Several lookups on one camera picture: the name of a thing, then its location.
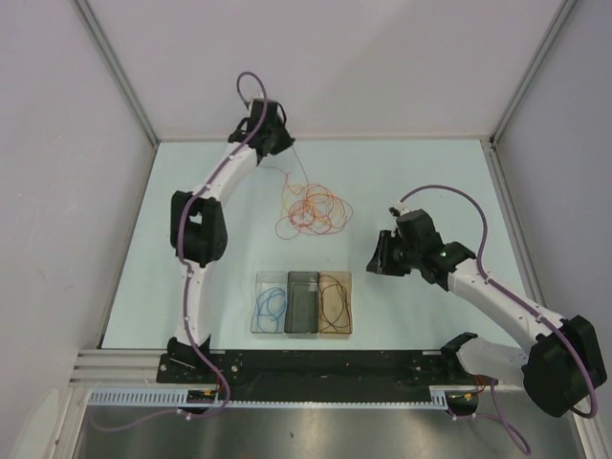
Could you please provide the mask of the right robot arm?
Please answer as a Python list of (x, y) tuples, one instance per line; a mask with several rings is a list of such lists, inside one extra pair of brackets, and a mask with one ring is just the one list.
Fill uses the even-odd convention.
[(443, 376), (464, 383), (472, 375), (498, 379), (523, 389), (546, 414), (575, 410), (607, 381), (593, 324), (582, 316), (566, 318), (511, 291), (459, 242), (444, 243), (422, 209), (391, 208), (395, 229), (380, 232), (366, 270), (402, 277), (418, 273), (476, 307), (500, 326), (513, 346), (464, 333), (447, 343)]

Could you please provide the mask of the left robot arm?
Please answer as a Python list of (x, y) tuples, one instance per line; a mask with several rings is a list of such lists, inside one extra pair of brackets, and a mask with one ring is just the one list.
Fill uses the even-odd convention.
[(205, 354), (211, 336), (211, 326), (205, 323), (209, 308), (205, 293), (229, 242), (224, 204), (264, 158), (295, 143), (282, 104), (254, 98), (247, 107), (249, 114), (229, 135), (224, 156), (204, 182), (191, 191), (177, 190), (171, 197), (170, 245), (182, 265), (184, 287), (181, 315), (167, 354), (194, 383), (204, 380), (211, 370), (211, 359)]

